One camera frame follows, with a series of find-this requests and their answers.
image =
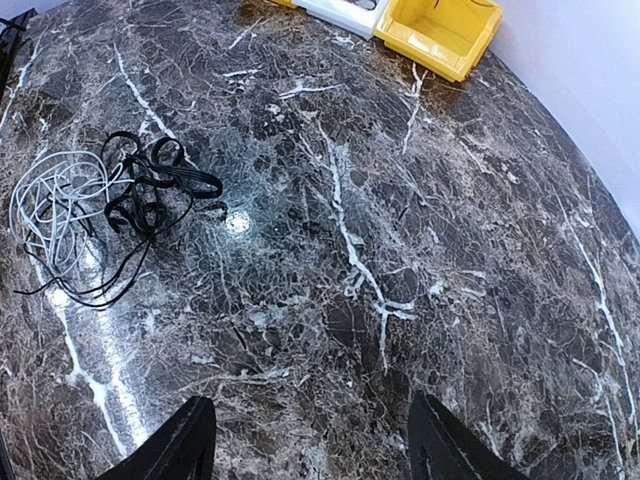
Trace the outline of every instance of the dark marble surface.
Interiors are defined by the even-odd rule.
[[[491,54],[463,85],[262,1],[34,19],[0,200],[38,155],[173,133],[225,183],[107,311],[0,241],[0,425],[20,479],[91,478],[193,394],[220,479],[407,478],[411,392],[534,479],[638,478],[638,243]]]

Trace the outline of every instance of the cable bundle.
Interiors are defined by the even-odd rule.
[[[122,146],[116,147],[114,142],[118,139],[130,144],[130,152],[109,172],[107,159],[122,152]],[[99,156],[68,151],[39,160],[13,191],[9,226],[49,280],[37,290],[17,293],[32,295],[55,284],[76,302],[96,308],[122,298],[135,283],[155,238],[180,222],[195,199],[222,195],[222,182],[217,177],[183,166],[184,160],[185,150],[178,140],[161,138],[147,156],[138,136],[129,132],[110,135]],[[163,190],[188,197],[187,208],[173,220]],[[221,210],[224,219],[224,203],[214,202],[211,207]],[[95,253],[94,240],[104,243],[92,223],[103,215],[116,233],[130,226],[139,241],[106,281],[77,289],[69,277],[82,273],[81,259]],[[137,262],[129,266],[136,257]]]

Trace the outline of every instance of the white cable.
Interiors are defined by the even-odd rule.
[[[76,161],[78,156],[89,159]],[[133,182],[109,180],[118,179],[123,168],[118,163],[109,175],[98,155],[82,150],[47,155],[27,170],[13,190],[11,233],[55,275],[66,275],[87,247],[89,235],[80,222],[103,213],[111,201],[111,187]]]

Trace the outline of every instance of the yellow plastic container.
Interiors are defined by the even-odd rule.
[[[482,58],[503,11],[490,0],[391,0],[374,35],[450,82],[461,82]]]
[[[277,3],[278,5],[284,5],[289,8],[296,8],[293,4],[293,0],[271,0],[273,3]]]

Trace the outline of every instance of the thin black wire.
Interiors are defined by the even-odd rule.
[[[120,233],[122,227],[129,225],[135,233],[142,236],[143,239],[124,257],[120,266],[111,278],[103,282],[101,285],[87,290],[76,290],[67,280],[60,276],[56,276],[49,266],[25,245],[25,252],[38,261],[51,279],[35,290],[14,290],[15,293],[21,295],[35,295],[53,285],[56,285],[58,288],[63,290],[71,300],[80,305],[91,308],[106,308],[113,305],[135,284],[138,274],[142,269],[142,265],[147,258],[149,249],[155,242],[156,238],[180,223],[189,214],[196,199],[216,199],[222,195],[223,185],[217,177],[206,172],[180,165],[184,161],[185,149],[178,140],[170,137],[163,137],[158,140],[153,145],[150,156],[147,156],[143,150],[142,142],[137,135],[125,131],[115,132],[107,138],[100,152],[100,158],[105,165],[107,164],[104,158],[107,145],[117,138],[124,138],[132,141],[135,144],[136,149],[134,153],[128,153],[125,155],[124,160],[120,162],[122,163],[122,168],[119,171],[114,170],[117,174],[112,174],[109,181],[119,180],[126,173],[129,179],[133,180],[133,182],[128,184],[121,195],[105,205],[104,215],[107,222],[116,233]],[[165,145],[170,143],[177,145],[177,154],[173,158],[171,165],[163,165],[160,162],[160,152]],[[160,175],[164,176],[165,179],[159,179],[158,177]],[[208,188],[192,188],[190,183],[194,182],[204,184],[205,186],[208,186]],[[144,201],[144,198],[149,196],[149,191],[147,190],[145,192],[145,188],[151,188],[150,193],[153,197],[153,201]],[[160,191],[171,188],[175,188],[176,190],[188,195],[189,205],[176,220],[168,225],[164,225],[168,218],[168,209],[162,201]],[[81,206],[78,206],[78,208],[84,213]],[[227,205],[224,202],[217,201],[211,204],[211,208],[221,210],[221,220],[224,221],[227,214]],[[149,223],[147,220],[147,214],[149,213],[154,214],[152,223]],[[82,222],[80,224],[90,237],[95,236],[93,225],[88,219],[87,225],[84,225]],[[133,275],[131,275],[124,287],[122,287],[112,298],[101,303],[95,303],[91,300],[81,298],[86,296],[90,296],[93,300],[97,300],[100,297],[104,298],[105,295],[119,283],[127,265],[129,265],[129,262],[137,253],[140,252],[140,250],[142,250],[142,254],[138,259]]]

